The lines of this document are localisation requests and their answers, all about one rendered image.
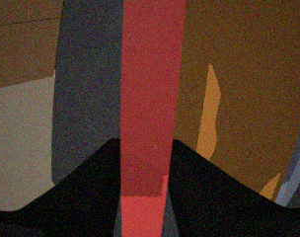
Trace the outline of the grey open box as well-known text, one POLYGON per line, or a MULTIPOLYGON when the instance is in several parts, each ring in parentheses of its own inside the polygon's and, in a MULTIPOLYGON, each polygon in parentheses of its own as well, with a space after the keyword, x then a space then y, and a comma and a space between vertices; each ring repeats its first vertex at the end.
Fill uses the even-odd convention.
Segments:
POLYGON ((186 0, 174 139, 281 206, 300 182, 300 0, 186 0))

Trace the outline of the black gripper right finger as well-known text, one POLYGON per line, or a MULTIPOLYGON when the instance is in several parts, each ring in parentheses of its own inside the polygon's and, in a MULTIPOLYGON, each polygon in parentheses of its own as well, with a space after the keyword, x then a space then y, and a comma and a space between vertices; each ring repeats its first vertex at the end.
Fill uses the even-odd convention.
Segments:
POLYGON ((181 237, 300 237, 300 208, 257 194, 178 139, 167 186, 181 237))

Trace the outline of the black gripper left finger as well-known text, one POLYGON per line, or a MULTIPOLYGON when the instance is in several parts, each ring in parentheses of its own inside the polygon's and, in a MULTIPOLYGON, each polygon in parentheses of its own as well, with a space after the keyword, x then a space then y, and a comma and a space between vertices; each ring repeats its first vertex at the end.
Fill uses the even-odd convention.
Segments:
POLYGON ((111 138, 31 204, 0 210, 0 237, 113 237, 121 138, 111 138))

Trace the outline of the red lid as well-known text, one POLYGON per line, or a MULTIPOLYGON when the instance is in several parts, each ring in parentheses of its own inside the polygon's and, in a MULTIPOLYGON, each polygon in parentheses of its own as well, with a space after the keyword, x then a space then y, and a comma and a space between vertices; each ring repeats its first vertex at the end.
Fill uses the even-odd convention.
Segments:
POLYGON ((122 237, 161 237, 186 0, 123 0, 122 237))

